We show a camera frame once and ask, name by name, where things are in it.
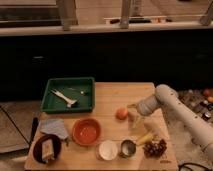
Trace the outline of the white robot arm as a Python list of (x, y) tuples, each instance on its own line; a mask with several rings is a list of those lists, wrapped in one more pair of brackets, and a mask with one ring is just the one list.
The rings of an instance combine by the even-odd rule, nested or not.
[(196, 115), (178, 98), (178, 93), (165, 84), (160, 84), (149, 97), (130, 104), (142, 116), (150, 116), (158, 108), (166, 106), (187, 126), (191, 135), (197, 140), (202, 151), (213, 162), (213, 126)]

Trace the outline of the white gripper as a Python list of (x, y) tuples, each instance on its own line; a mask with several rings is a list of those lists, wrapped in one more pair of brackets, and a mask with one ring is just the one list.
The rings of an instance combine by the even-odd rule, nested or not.
[(128, 115), (132, 122), (132, 128), (135, 129), (142, 121), (142, 116), (149, 116), (160, 107), (157, 98), (154, 95), (139, 101), (136, 105), (130, 104), (127, 106)]

